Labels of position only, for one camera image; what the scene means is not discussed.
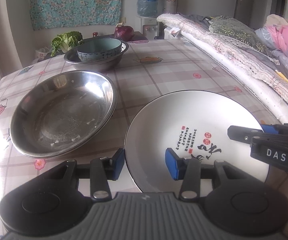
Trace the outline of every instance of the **quilted blanket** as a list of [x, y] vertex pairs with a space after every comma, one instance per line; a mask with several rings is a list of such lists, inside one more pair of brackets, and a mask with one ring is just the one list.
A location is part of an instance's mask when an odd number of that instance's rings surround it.
[[[247, 88], [250, 89], [251, 87], [254, 87], [254, 84], [251, 84], [252, 82], [256, 83], [256, 80], [261, 80], [269, 85], [288, 104], [288, 83], [252, 54], [249, 54], [234, 44], [227, 42], [221, 37], [220, 34], [210, 33], [199, 24], [185, 19], [180, 15], [162, 14], [157, 18], [157, 20], [159, 22], [163, 22], [169, 27], [178, 27], [183, 32], [192, 35], [192, 37], [205, 42], [210, 47], [215, 49], [218, 54], [223, 55], [231, 62], [231, 64], [224, 65], [229, 72], [232, 73], [235, 71], [235, 69], [241, 69], [247, 73], [247, 75], [250, 77], [248, 81], [246, 82], [246, 79], [240, 80]], [[261, 89], [258, 88], [256, 90], [250, 90], [256, 96], [258, 95], [258, 98], [261, 100], [261, 96], [259, 96]], [[264, 102], [263, 100], [261, 101], [281, 122], [288, 121], [287, 119], [282, 120], [278, 114], [278, 111], [272, 111], [273, 108], [267, 105], [267, 102]]]

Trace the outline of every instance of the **metal screw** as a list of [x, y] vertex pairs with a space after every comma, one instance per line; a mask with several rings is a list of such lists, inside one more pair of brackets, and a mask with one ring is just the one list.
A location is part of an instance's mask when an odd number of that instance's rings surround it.
[[191, 190], [183, 191], [181, 195], [185, 199], [192, 199], [197, 197], [197, 193]]
[[93, 194], [94, 198], [103, 199], [108, 197], [108, 192], [104, 190], [95, 191]]

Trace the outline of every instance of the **stainless steel bowl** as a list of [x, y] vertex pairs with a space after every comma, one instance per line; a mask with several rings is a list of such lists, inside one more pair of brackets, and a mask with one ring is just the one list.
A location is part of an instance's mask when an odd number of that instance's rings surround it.
[[121, 61], [123, 54], [128, 50], [128, 48], [128, 43], [122, 41], [122, 49], [118, 55], [105, 60], [87, 62], [79, 59], [77, 55], [77, 47], [75, 47], [65, 54], [64, 60], [69, 64], [73, 64], [76, 69], [102, 72], [115, 67]]
[[113, 82], [97, 72], [69, 71], [34, 87], [10, 122], [15, 148], [33, 158], [66, 154], [107, 123], [117, 103]]

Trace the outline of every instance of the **green vegetable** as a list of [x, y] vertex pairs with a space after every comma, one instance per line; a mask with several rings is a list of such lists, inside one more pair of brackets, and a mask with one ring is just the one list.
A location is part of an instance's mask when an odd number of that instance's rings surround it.
[[69, 51], [71, 48], [76, 47], [77, 45], [82, 44], [83, 36], [80, 32], [69, 32], [57, 35], [52, 40], [52, 55], [53, 57], [56, 52], [62, 50], [64, 53]]

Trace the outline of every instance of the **table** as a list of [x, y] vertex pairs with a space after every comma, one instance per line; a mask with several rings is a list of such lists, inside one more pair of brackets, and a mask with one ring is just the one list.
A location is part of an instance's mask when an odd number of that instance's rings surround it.
[[[121, 62], [107, 75], [118, 92], [118, 102], [106, 126], [80, 147], [64, 156], [32, 159], [21, 155], [12, 145], [9, 124], [17, 104], [34, 86], [59, 73], [74, 70], [63, 55], [38, 62], [14, 72], [0, 81], [0, 200], [12, 189], [58, 165], [66, 159], [79, 164], [97, 157], [110, 157], [123, 147], [127, 128], [138, 111], [151, 100], [178, 90], [198, 89], [220, 93], [247, 108], [261, 123], [278, 120], [241, 83], [225, 72], [208, 55], [185, 40], [154, 40], [130, 43]], [[270, 168], [267, 183], [288, 197], [288, 174]], [[117, 191], [139, 192], [124, 165], [120, 178], [109, 182]], [[81, 179], [79, 191], [89, 196], [89, 182]], [[288, 235], [288, 225], [284, 231]], [[5, 234], [0, 221], [0, 235]]]

